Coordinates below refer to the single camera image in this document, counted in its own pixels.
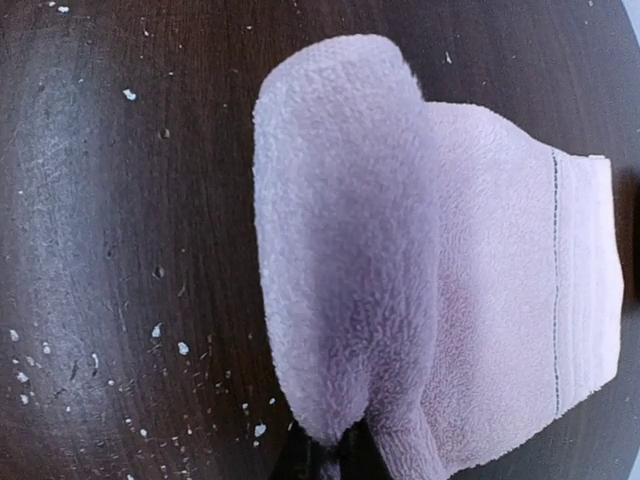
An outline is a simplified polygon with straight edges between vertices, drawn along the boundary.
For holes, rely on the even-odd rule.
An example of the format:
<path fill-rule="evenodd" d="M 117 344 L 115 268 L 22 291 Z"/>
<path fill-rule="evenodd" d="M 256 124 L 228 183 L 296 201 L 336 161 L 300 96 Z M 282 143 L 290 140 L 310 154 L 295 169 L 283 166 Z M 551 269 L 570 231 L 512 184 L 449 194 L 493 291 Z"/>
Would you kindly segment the pink towel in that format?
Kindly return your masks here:
<path fill-rule="evenodd" d="M 327 447 L 364 419 L 390 479 L 497 459 L 613 380 L 612 167 L 428 102 L 379 35 L 263 81 L 254 208 L 274 368 Z"/>

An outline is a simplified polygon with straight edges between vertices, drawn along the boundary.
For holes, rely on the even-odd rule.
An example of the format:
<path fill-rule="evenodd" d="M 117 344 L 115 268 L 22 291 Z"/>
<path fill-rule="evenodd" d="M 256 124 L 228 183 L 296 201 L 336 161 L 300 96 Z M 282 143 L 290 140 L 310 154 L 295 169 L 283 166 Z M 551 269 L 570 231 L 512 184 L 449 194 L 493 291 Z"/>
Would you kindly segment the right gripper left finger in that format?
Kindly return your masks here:
<path fill-rule="evenodd" d="M 339 478 L 337 448 L 320 444 L 311 438 L 297 422 L 293 422 L 269 479 L 338 480 Z"/>

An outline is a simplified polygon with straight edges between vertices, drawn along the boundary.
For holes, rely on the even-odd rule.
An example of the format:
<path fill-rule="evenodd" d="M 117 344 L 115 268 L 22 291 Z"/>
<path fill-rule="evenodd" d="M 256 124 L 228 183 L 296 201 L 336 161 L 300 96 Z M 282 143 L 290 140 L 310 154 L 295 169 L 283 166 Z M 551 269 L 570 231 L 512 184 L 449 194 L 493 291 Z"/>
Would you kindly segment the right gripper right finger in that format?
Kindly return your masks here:
<path fill-rule="evenodd" d="M 390 473 L 364 419 L 343 434 L 338 446 L 342 480 L 389 480 Z"/>

